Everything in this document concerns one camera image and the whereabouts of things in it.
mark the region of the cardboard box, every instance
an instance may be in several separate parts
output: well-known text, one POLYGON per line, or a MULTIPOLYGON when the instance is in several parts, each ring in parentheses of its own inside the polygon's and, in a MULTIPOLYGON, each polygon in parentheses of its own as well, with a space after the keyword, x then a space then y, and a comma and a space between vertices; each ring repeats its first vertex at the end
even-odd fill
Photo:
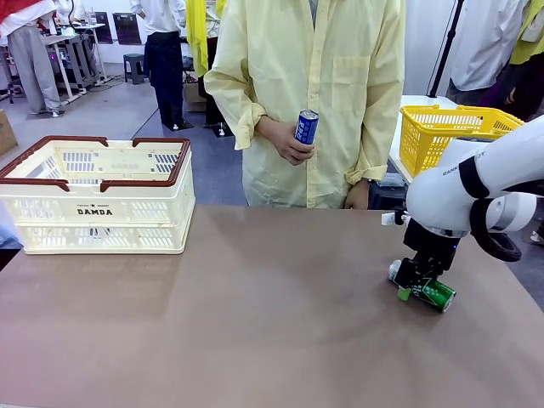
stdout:
POLYGON ((190 76, 185 78, 184 101, 189 112, 206 111, 206 99, 202 98, 198 92, 198 79, 195 73, 191 73, 190 76))
POLYGON ((0 109, 0 155, 12 150, 16 145, 17 139, 9 124, 8 115, 0 109))

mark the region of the white plastic basket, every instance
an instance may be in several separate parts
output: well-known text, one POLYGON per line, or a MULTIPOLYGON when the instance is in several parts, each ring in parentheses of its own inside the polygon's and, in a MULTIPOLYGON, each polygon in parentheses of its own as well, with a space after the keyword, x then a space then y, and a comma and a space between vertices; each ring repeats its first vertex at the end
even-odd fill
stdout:
POLYGON ((0 171, 0 198, 30 254, 181 253, 190 142, 49 136, 0 171))

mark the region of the gray floor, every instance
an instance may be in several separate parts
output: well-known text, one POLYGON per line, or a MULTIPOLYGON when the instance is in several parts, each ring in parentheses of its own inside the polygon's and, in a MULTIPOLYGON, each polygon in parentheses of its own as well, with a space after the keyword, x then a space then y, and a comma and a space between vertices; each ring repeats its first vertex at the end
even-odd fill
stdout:
POLYGON ((216 138, 204 129, 204 115, 186 113, 185 120, 195 127, 170 132, 161 124, 159 112, 134 135, 143 138, 187 138, 193 152, 196 201, 201 204, 245 206, 241 187, 241 152, 235 151, 234 138, 216 138))
MULTIPOLYGON (((119 67, 110 69, 119 73, 119 67)), ((185 116, 195 128, 170 132, 161 125, 153 91, 147 83, 141 86, 123 83, 102 93, 86 95, 69 106, 65 117, 59 122, 50 119, 32 120, 25 114, 25 105, 23 99, 15 105, 9 105, 7 101, 0 102, 0 109, 8 112, 18 139, 23 141, 21 148, 46 134, 102 135, 110 139, 129 139, 132 136, 187 138, 193 151, 197 202, 246 205, 241 187, 241 153, 234 151, 234 139, 218 139, 211 130, 204 129, 204 116, 200 113, 187 113, 185 116)), ((3 156, 0 165, 11 160, 13 154, 3 156)), ((7 214, 1 211, 0 222, 9 228, 7 214)), ((519 263, 509 266, 544 309, 544 249, 526 244, 521 233, 513 235, 513 239, 522 248, 524 257, 519 263)))

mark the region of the hand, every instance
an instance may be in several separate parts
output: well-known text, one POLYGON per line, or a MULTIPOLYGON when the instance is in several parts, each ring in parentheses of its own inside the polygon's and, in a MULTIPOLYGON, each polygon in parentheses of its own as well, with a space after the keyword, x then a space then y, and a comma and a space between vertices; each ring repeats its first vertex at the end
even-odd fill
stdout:
POLYGON ((257 124, 257 132, 268 139, 278 154, 293 166, 299 166, 314 155, 313 145, 295 139, 296 130, 295 124, 276 122, 267 116, 263 116, 257 124))
POLYGON ((371 185, 363 179, 354 185, 348 193, 344 208, 347 210, 368 210, 368 195, 371 185))
POLYGON ((513 96, 516 94, 516 88, 508 95, 507 100, 504 101, 504 105, 511 105, 515 102, 513 96))

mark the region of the robotic arm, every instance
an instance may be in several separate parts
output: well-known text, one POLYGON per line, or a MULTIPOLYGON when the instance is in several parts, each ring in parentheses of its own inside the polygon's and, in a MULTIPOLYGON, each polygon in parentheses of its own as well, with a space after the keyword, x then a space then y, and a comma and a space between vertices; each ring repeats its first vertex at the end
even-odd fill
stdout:
POLYGON ((519 261, 505 233, 530 222, 537 196, 544 196, 544 116, 492 143, 453 140, 408 190, 405 244, 417 254, 391 266, 394 282, 410 290, 436 281, 469 232, 491 256, 519 261))

